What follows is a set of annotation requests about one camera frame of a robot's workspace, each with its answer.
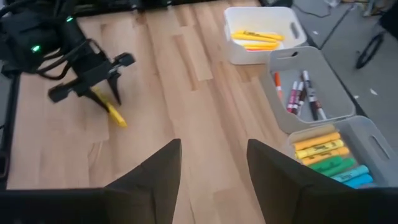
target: storage bin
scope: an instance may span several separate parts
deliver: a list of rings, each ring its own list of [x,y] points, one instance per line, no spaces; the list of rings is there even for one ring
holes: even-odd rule
[[[294,115],[286,109],[293,82],[300,81],[300,74],[304,70],[308,71],[318,101],[326,114],[326,120],[313,120],[307,98],[302,106],[300,116]],[[279,72],[284,93],[282,100],[276,91],[275,72]],[[272,51],[268,69],[260,76],[260,81],[277,123],[286,133],[330,123],[355,114],[353,102],[323,58],[322,53],[314,47]]]
[[[235,65],[267,63],[271,50],[247,51],[245,40],[234,40],[231,34],[238,30],[268,32],[284,36],[279,49],[288,49],[307,41],[294,11],[287,7],[229,7],[224,12],[225,36],[229,61]]]
[[[310,128],[292,133],[288,137],[288,156],[302,163],[295,157],[293,143],[339,132],[345,146],[349,149],[348,155],[342,158],[354,158],[355,165],[347,168],[351,170],[359,165],[365,165],[377,187],[397,187],[398,155],[391,149],[386,139],[368,118],[353,116],[331,124]]]

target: wood grain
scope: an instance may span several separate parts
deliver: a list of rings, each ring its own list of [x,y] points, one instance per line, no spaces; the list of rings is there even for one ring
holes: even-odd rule
[[[105,186],[180,138],[174,223],[264,223],[246,144],[256,138],[280,148],[286,135],[259,84],[264,66],[231,65],[223,33],[226,8],[256,4],[214,1],[80,19],[110,57],[131,52],[136,58],[119,79],[123,105],[117,108],[128,127],[117,127],[73,93],[53,104],[46,94],[57,83],[23,76],[7,187]],[[73,78],[70,72],[63,82]],[[105,83],[98,86],[115,102]]]

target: orange highlighter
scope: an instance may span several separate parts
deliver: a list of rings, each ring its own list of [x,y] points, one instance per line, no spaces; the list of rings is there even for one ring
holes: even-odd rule
[[[278,92],[279,99],[283,100],[284,96],[283,96],[283,92],[282,92],[282,86],[280,85],[279,72],[275,72],[274,80],[275,80],[276,91]]]

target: gray plastic bin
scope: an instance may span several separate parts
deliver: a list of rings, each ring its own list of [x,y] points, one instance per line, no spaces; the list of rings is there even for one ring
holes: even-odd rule
[[[356,164],[347,170],[363,164],[369,168],[370,175],[378,187],[398,186],[398,155],[391,149],[376,125],[370,119],[362,116],[353,116],[331,124],[292,133],[288,137],[288,156],[301,162],[295,157],[293,143],[335,131],[340,133],[346,147],[351,152],[343,158],[353,157],[356,159]]]
[[[333,73],[322,53],[314,47],[275,50],[270,54],[269,69],[260,81],[267,95],[279,127],[286,133],[308,129],[321,124],[353,116],[355,107]],[[326,120],[314,121],[306,99],[300,116],[286,110],[294,81],[300,81],[303,70],[308,71],[317,98],[325,111]],[[279,72],[283,100],[278,97],[274,73]]]

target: green highlighter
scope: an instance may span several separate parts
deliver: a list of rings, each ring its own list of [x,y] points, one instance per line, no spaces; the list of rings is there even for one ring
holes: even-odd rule
[[[343,170],[351,167],[354,164],[355,164],[355,159],[353,159],[353,158],[343,159],[343,162],[340,165],[333,167],[331,169],[328,169],[326,171],[323,171],[323,172],[321,172],[321,174],[330,177],[330,176],[333,176],[335,174],[342,172]]]
[[[312,164],[309,168],[317,171],[317,172],[324,172],[328,169],[336,167],[343,162],[343,158],[341,156],[333,156],[329,159],[325,159],[323,161],[317,162],[316,164]]]

